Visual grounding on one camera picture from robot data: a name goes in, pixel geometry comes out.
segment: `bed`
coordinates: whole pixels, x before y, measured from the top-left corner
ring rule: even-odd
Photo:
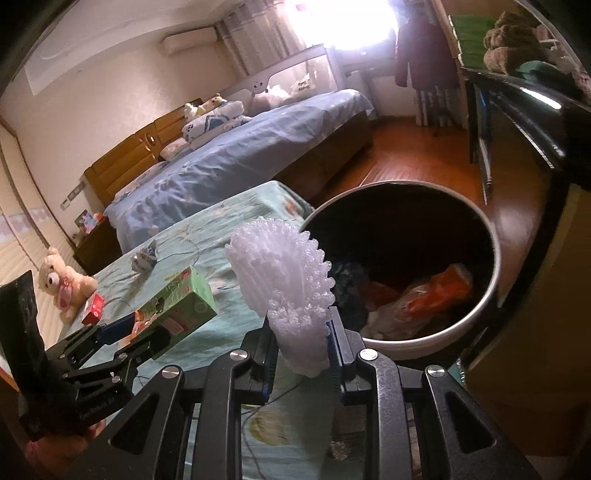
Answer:
[[[222,96],[232,99],[247,88],[259,93],[275,75],[326,55],[323,46],[308,48]],[[271,179],[312,200],[348,160],[371,144],[371,109],[359,92],[339,90],[261,113],[195,151],[182,152],[147,184],[110,205],[121,188],[158,161],[165,145],[180,138],[183,118],[177,109],[119,144],[85,175],[108,207],[106,215],[127,252],[178,221]]]
[[[183,369],[209,365],[219,355],[238,347],[247,331],[262,325],[262,320],[243,301],[236,275],[224,256],[224,246],[242,222],[263,216],[301,225],[312,211],[300,196],[279,182],[270,181],[158,233],[154,238],[159,262],[147,278],[131,271],[135,250],[96,275],[98,292],[105,298],[103,319],[109,320],[142,306],[161,290],[167,278],[172,278],[188,265],[193,265],[212,287],[218,315],[157,361],[142,364],[134,391],[166,365],[175,364]],[[64,330],[62,337],[78,330],[81,325],[81,318],[77,318],[69,329]],[[116,345],[104,347],[88,365],[112,359],[116,350]],[[328,479],[361,478],[362,465],[336,462],[326,456],[336,401],[328,372],[313,379],[302,378],[289,371],[280,360],[271,399],[292,388],[252,417],[248,410],[243,411],[243,477],[267,480],[316,479],[321,476]],[[193,424],[186,464],[192,458],[196,422]],[[184,478],[189,478],[187,471]]]

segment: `window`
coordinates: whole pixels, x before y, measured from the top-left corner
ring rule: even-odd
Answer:
[[[388,0],[290,0],[288,4],[292,26],[307,47],[326,43],[354,50],[394,38],[398,32]]]

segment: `teddy bear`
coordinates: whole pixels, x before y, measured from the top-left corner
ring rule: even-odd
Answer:
[[[98,282],[66,265],[57,248],[49,247],[39,269],[38,286],[53,297],[62,323],[70,325]]]
[[[210,98],[207,102],[202,103],[199,106],[193,106],[190,103],[185,103],[185,108],[183,111],[185,120],[187,122],[195,120],[196,118],[216,109],[223,103],[226,103],[226,100],[224,100],[219,93],[216,93],[214,97]]]

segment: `red box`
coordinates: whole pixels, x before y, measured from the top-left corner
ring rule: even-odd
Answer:
[[[100,318],[103,315],[103,304],[105,299],[101,297],[97,292],[94,292],[84,305],[84,311],[82,314],[82,325],[96,325],[99,323]]]

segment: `crumpled wrapper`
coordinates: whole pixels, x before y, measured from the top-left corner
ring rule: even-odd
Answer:
[[[156,266],[156,240],[153,240],[147,247],[143,247],[131,260],[131,270],[137,273],[152,271]]]

